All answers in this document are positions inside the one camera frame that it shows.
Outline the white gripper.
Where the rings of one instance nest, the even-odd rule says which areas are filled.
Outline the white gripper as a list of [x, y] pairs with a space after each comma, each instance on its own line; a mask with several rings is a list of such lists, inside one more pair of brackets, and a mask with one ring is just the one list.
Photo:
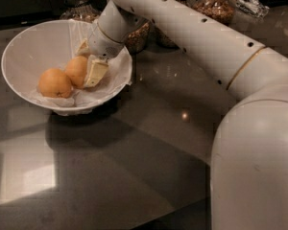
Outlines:
[[108, 71], [103, 58], [115, 58], [125, 46], [129, 34], [141, 27], [141, 17], [117, 7], [109, 1], [101, 15], [92, 23], [76, 56], [88, 57], [84, 88], [95, 87]]

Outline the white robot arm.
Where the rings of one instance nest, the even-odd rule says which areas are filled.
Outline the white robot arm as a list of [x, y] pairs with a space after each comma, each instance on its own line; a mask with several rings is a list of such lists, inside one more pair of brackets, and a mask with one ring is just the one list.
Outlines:
[[288, 230], [288, 58], [175, 0], [108, 0], [90, 51], [116, 57], [146, 20], [239, 101], [213, 143], [212, 230]]

